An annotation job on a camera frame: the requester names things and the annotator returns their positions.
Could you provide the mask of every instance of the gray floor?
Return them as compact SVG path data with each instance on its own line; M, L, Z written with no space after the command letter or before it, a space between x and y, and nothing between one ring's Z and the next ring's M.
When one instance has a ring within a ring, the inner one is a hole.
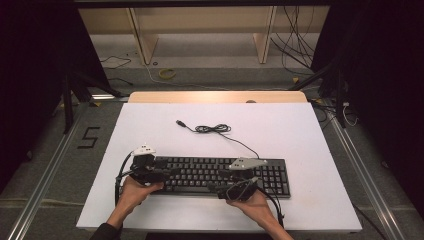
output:
M292 74L282 69L281 56L276 49L271 49L267 64L258 64L253 42L247 35L163 36L158 43L153 59L153 62L158 64L155 66L151 64L150 68L153 80L147 69L141 67L137 62L139 61L138 56L128 38L125 40L123 37L121 41L117 41L117 43L127 41L128 45L111 43L107 38L99 36L93 36L93 39L97 43L96 48L100 58L116 55L132 59L132 62L123 68L105 69L109 78L122 78L134 84L128 85L119 80L111 81L112 87L122 92L207 90L204 87L221 87L231 90L286 89L293 85L293 77L301 79L305 77L305 75ZM200 45L195 46L195 42L200 42ZM292 70L308 72L298 68L296 63L289 60L286 63ZM160 80L158 70L169 67L176 71L176 77L172 80ZM304 90L305 94L311 98L317 97L316 86L318 85L319 82L308 86ZM49 186L25 239L89 238L91 235L89 232L77 229L75 225L96 176L122 104L122 102L103 101L100 105L92 104L85 111L64 160ZM324 117L319 110L316 110L316 115L317 120ZM358 206L380 230L384 231L335 129L332 124L326 125L327 123L328 120L321 123L322 127L325 126L323 133L352 203ZM96 136L98 140L93 148L78 149L78 146L91 143L82 139L88 127L99 127L97 130L90 131L92 134L90 136ZM63 136L63 129L64 111L61 106L58 106L56 114L52 116L32 149L32 160L21 165L0 195L0 239L6 239L16 218L25 206L26 200L30 198ZM380 162L383 159L376 150L372 138L360 124L354 127L348 126L347 131L362 160L372 173L385 201L393 211L406 239L422 239L424 222L390 170L381 166ZM361 220L363 230L355 234L290 233L295 239L381 239L376 230L359 213L358 218ZM122 239L143 239L143 237L144 235L139 232L124 232Z

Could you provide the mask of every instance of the floor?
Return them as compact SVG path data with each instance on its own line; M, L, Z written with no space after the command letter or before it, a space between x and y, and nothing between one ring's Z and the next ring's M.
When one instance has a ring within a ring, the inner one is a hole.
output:
M305 39L312 47L318 35L309 34ZM266 64L259 64L253 39L250 34L192 34L160 36L149 71L141 66L140 58L134 46L132 36L92 36L99 58L111 86L122 92L135 90L221 90L250 89L287 89L294 81L305 79L310 73L298 62L282 57L280 51L270 45ZM158 77L159 69L172 68L176 76L172 80ZM306 87L303 91L308 98L317 98L319 81ZM102 93L97 89L94 94ZM90 232L75 227L82 206L90 191L91 184L101 163L108 139L119 116L123 102L96 101L97 104L75 106L79 118L78 128L69 140L69 147L63 153L63 159L49 182L45 195L33 218L28 219L29 228L24 239L88 239ZM323 111L316 109L317 120L323 129L330 151L339 170L346 190L361 212L374 223L387 239L422 239L424 222L402 189L381 162L384 160L374 147L372 137L361 126L347 125L343 134L352 140L360 160L364 163L371 179L375 183L381 198L401 232L400 238L385 231L387 226L379 218L370 195L362 183L360 175L354 168L351 156L340 140L337 123ZM98 127L90 134L97 137L95 147L81 149L87 144L83 140L88 127ZM28 199L37 188L44 171L56 156L55 150L62 141L64 129L64 111L58 106L57 111L32 149L32 160L21 165L0 195L0 239L6 239L20 213L27 206ZM371 223L358 211L363 230L355 234L290 232L295 239L382 239ZM122 239L143 239L145 234L125 231Z

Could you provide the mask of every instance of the white tabletop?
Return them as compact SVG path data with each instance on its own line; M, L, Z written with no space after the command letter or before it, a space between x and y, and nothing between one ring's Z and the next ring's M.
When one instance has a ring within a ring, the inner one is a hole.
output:
M227 136L261 158L284 158L291 198L280 203L287 230L362 229L309 103L124 104L77 227L94 229L107 220L122 162L143 144L162 156L256 157L236 142L218 134L192 133L176 120L192 129L227 124L232 128ZM150 232L263 231L224 200L181 196L149 196L124 227Z

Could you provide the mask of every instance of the keyboard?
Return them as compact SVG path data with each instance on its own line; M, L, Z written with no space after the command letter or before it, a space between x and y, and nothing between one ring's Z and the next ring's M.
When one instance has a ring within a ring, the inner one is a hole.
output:
M236 158L156 156L156 160L167 160L167 168L180 168L179 175L171 176L162 190L155 195L215 196L208 184L232 185L228 178L219 176L219 170L228 170ZM271 196L289 198L290 187L284 159L267 159L268 165L256 167L253 174L258 177L258 186Z

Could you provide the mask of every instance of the person's right hand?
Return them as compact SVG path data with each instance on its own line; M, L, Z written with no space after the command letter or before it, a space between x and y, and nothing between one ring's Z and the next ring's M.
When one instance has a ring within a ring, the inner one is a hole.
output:
M271 209L268 206L268 202L266 201L265 195L259 190L256 190L249 200L245 202L227 200L227 203L239 208L250 219L255 221L261 228L267 231L273 239L293 239L278 223L277 219L274 218Z

